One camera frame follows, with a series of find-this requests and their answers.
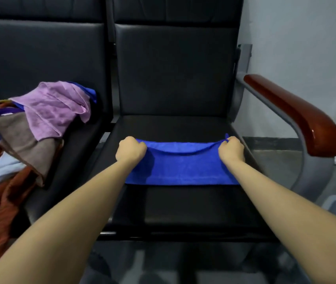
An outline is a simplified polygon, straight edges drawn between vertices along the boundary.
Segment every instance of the chair seat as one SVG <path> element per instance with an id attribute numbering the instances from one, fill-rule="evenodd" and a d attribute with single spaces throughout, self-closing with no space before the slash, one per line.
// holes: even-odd
<path id="1" fill-rule="evenodd" d="M 91 177 L 116 162 L 119 142 L 131 135 L 157 142 L 215 142 L 231 125 L 218 117 L 121 116 Z M 256 163 L 246 150 L 247 162 Z M 143 240 L 224 239 L 271 241 L 274 234 L 240 186 L 126 185 L 103 235 Z"/>
<path id="2" fill-rule="evenodd" d="M 84 124 L 76 118 L 64 134 L 64 147 L 48 174 L 45 187 L 35 189 L 24 204 L 24 210 L 34 223 L 58 201 L 77 188 L 77 177 L 94 151 L 108 117 L 98 117 Z"/>

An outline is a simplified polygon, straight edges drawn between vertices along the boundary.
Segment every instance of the wooden armrest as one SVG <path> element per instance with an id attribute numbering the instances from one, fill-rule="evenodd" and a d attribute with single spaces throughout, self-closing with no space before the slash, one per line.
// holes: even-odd
<path id="1" fill-rule="evenodd" d="M 244 81 L 298 125 L 311 156 L 336 156 L 336 124 L 323 111 L 260 75 L 246 75 Z"/>

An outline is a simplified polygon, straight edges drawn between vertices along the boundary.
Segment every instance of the white wall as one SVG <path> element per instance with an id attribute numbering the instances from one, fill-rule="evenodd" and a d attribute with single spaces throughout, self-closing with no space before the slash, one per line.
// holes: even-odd
<path id="1" fill-rule="evenodd" d="M 252 43 L 249 72 L 312 103 L 336 121 L 336 0 L 244 0 L 239 43 Z M 245 92 L 235 127 L 243 136 L 296 137 Z"/>

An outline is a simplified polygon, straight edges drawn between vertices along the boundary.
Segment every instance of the pile of towels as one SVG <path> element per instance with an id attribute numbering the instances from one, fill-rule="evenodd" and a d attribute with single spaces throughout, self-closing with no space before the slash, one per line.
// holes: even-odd
<path id="1" fill-rule="evenodd" d="M 97 102 L 94 90 L 58 81 L 0 101 L 0 257 L 20 205 L 44 185 L 67 127 L 76 115 L 90 119 L 90 100 Z"/>

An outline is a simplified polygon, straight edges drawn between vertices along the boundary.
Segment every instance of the chair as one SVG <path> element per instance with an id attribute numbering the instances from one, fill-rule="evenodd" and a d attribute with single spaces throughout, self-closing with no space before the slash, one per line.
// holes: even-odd
<path id="1" fill-rule="evenodd" d="M 314 201 L 331 177 L 336 125 L 321 110 L 247 73 L 237 46 L 243 0 L 114 0 L 121 115 L 91 176 L 113 164 L 128 135 L 215 142 L 232 126 L 244 88 L 291 125 L 303 147 L 296 193 Z M 259 169 L 250 150 L 246 162 Z M 240 186 L 125 185 L 100 239 L 275 242 Z"/>
<path id="2" fill-rule="evenodd" d="M 76 118 L 68 128 L 46 186 L 33 191 L 20 220 L 33 223 L 76 187 L 112 119 L 108 61 L 101 0 L 0 0 L 0 100 L 59 80 L 92 88 L 99 98 L 88 123 Z"/>

